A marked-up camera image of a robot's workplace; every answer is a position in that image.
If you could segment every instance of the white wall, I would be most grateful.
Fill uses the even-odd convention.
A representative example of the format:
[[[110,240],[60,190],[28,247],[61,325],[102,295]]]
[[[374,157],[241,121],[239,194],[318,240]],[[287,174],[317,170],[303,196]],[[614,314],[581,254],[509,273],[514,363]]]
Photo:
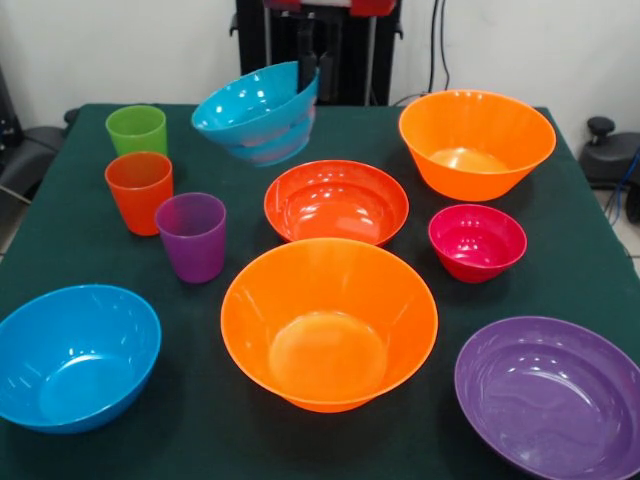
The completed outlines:
[[[429,83],[433,0],[405,0],[391,99]],[[454,88],[548,106],[574,152],[585,121],[611,116],[640,130],[640,1],[448,0],[447,63]],[[444,85],[438,60],[436,85]]]
[[[405,0],[392,100],[428,84],[432,2]],[[60,124],[86,102],[196,103],[239,74],[234,9],[234,0],[0,0],[0,63],[25,126]],[[574,150],[590,115],[640,130],[638,18],[639,0],[448,0],[452,86],[549,106]]]
[[[233,0],[0,0],[0,64],[25,126],[87,102],[198,103],[240,73],[233,12]]]

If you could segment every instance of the orange bowl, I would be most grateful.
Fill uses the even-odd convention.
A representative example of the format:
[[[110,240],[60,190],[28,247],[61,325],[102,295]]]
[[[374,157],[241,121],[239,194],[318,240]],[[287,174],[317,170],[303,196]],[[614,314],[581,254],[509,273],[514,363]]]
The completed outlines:
[[[294,167],[267,189],[264,211],[287,241],[337,237],[388,242],[409,215],[409,199],[390,175],[349,160]]]
[[[400,134],[434,190],[466,202],[504,195],[556,145],[551,123],[496,93],[449,90],[422,97],[400,115]]]
[[[254,382],[315,412],[356,408],[413,375],[436,339],[429,288],[405,262],[348,239],[285,244],[222,303],[222,338]]]

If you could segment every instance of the bowl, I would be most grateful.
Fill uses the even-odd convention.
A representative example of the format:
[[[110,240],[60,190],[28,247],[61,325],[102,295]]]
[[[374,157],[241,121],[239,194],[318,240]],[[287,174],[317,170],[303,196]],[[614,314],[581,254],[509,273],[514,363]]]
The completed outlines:
[[[191,123],[205,138],[255,166],[282,162],[309,142],[318,76],[298,93],[298,62],[240,77],[198,106]]]
[[[233,361],[298,407],[351,410],[407,380],[438,329],[422,278],[379,247],[342,238],[292,242],[231,283],[221,328]]]
[[[404,225],[409,200],[382,170],[322,160],[280,175],[267,190],[264,211],[287,241],[339,237],[382,245]]]
[[[551,123],[529,105],[472,90],[414,101],[400,116],[400,133],[424,181],[465,202],[504,195],[556,145]]]
[[[100,427],[138,396],[161,336],[151,306],[123,288],[31,300],[0,323],[0,416],[46,433]]]
[[[527,251],[524,229],[506,213],[461,204],[429,222],[429,239],[444,268],[466,283],[482,283],[511,268]]]
[[[497,453],[538,477],[640,472],[640,370],[595,333],[554,318],[493,323],[464,345],[455,389]]]

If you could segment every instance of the magenta bowl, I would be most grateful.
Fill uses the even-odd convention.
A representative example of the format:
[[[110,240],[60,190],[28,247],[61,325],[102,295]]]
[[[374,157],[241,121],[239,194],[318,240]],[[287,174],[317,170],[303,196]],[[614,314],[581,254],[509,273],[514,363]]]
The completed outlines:
[[[497,277],[527,250],[520,224],[483,205],[465,203],[440,210],[429,222],[428,233],[444,268],[466,283]]]

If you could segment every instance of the dark green cloth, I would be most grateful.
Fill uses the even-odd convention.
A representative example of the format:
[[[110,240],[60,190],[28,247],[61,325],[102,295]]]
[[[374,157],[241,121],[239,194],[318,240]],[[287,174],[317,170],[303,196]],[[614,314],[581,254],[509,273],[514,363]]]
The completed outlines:
[[[551,315],[603,334],[640,361],[638,278],[560,136],[548,161],[490,202],[524,226],[526,256],[489,283],[465,285],[443,270],[427,239],[429,219],[453,201],[423,183],[398,134],[400,109],[319,108],[300,155],[256,169],[200,137],[190,126],[193,106],[162,106],[176,192],[212,193],[229,213],[224,271],[189,286],[173,274],[158,237],[128,233],[107,189],[114,150],[104,122],[115,108],[81,110],[0,264],[0,318],[52,289],[120,285],[157,310],[162,352],[140,399],[103,429],[56,437],[0,420],[0,479],[520,478],[458,407],[453,368],[469,336],[501,318]],[[231,361],[219,328],[231,280],[280,243],[262,210],[267,186],[318,159],[370,163],[404,186],[411,214],[387,248],[426,280],[440,313],[436,347],[420,371],[339,415],[300,410],[254,385]]]

